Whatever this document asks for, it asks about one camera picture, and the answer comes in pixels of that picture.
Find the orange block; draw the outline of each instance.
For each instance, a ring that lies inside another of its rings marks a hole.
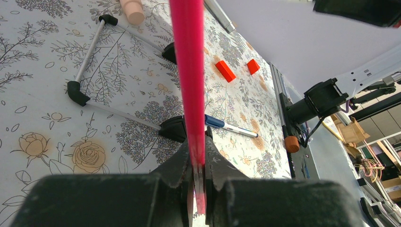
[[[249,69],[251,75],[256,73],[256,71],[258,71],[261,68],[258,65],[258,63],[255,61],[255,59],[250,60],[247,65],[248,65],[248,69]]]
[[[223,60],[217,62],[216,67],[221,74],[223,74],[223,77],[226,78],[227,82],[231,82],[236,78],[234,73]]]

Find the pink cylinder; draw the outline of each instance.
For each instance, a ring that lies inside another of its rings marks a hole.
[[[145,20],[140,0],[120,0],[120,3],[130,24],[139,25]]]

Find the blue marker cap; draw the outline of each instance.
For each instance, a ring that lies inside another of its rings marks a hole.
[[[215,128],[222,128],[224,126],[224,121],[211,117],[205,114],[205,125],[212,126]]]

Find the pink stick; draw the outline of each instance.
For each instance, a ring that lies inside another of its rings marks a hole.
[[[204,213],[205,113],[203,80],[203,1],[170,0],[175,56],[183,95],[185,126],[194,172],[198,212]]]

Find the table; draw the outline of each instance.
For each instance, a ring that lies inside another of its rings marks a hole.
[[[168,1],[143,5],[146,20],[132,29],[164,48],[173,41]],[[45,175],[148,173],[180,146],[66,95],[104,13],[125,18],[117,0],[1,3],[0,226],[10,224]],[[207,10],[204,39],[205,113],[260,135],[250,139],[214,129],[220,153],[249,177],[289,178],[269,65]],[[261,67],[254,75],[246,66],[251,59]],[[215,67],[219,60],[237,76],[231,83]],[[155,124],[183,114],[177,67],[118,27],[103,30],[81,85],[93,100]],[[195,211],[194,223],[203,226],[204,216]]]

